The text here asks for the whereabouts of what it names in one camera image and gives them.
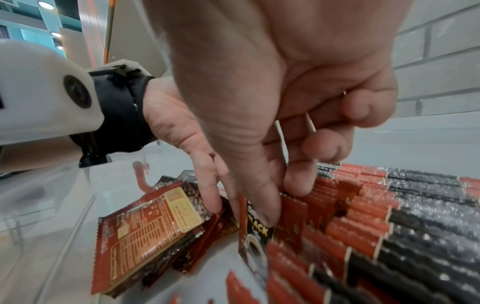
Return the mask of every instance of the white brick wall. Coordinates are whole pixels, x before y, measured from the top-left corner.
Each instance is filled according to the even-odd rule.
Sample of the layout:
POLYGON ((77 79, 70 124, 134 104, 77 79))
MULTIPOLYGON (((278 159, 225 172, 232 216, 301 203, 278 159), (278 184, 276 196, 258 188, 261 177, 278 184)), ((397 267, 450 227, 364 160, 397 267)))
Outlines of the white brick wall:
POLYGON ((392 62, 395 117, 480 111, 480 0, 416 0, 392 62))

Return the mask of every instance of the hand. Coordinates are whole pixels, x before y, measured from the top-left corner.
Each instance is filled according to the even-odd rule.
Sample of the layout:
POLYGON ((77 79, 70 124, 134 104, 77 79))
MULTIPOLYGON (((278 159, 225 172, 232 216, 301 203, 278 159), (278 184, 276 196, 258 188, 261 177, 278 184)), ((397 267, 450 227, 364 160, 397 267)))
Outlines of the hand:
POLYGON ((354 126, 395 111, 390 55, 411 2, 143 0, 185 102, 267 225, 279 189, 307 195, 317 159, 345 158, 354 126))
POLYGON ((217 175, 238 218, 238 192, 224 161, 212 149, 194 115, 183 102, 173 77, 150 80, 143 97, 143 115, 153 134, 188 154, 198 188, 210 212, 222 209, 217 175))

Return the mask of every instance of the camera lens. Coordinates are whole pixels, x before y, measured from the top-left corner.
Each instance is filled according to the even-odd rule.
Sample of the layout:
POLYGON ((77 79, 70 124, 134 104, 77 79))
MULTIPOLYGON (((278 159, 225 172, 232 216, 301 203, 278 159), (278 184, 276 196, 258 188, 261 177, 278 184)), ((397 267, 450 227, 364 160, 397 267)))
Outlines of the camera lens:
POLYGON ((83 109, 88 109, 92 106, 92 98, 90 97, 89 91, 77 77, 72 75, 65 76, 63 86, 68 96, 70 96, 76 105, 83 109))

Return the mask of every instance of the ceiling light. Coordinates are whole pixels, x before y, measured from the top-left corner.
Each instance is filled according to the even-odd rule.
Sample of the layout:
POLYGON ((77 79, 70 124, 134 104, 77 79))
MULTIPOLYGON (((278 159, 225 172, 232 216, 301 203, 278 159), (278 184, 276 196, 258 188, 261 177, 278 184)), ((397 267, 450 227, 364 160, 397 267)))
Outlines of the ceiling light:
POLYGON ((45 1, 39 1, 38 5, 41 6, 42 8, 44 8, 46 10, 50 10, 50 11, 55 9, 55 7, 53 5, 51 5, 50 3, 46 3, 45 1))

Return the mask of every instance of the clear plastic container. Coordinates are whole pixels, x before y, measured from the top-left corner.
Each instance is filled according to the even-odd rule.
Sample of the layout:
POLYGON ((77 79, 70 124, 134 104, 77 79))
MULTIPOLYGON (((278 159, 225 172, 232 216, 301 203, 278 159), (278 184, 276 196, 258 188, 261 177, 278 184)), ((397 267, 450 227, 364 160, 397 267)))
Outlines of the clear plastic container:
MULTIPOLYGON (((479 155, 476 112, 392 119, 359 130, 347 161, 480 178, 479 155)), ((169 271, 150 289, 137 284, 115 300, 90 296, 97 218, 142 195, 132 163, 149 168, 150 185, 162 175, 192 169, 187 155, 156 143, 111 159, 88 169, 68 164, 0 181, 0 304, 156 304, 174 293, 186 303, 225 303, 231 269, 254 297, 267 302, 237 254, 236 235, 210 249, 194 276, 169 271)))

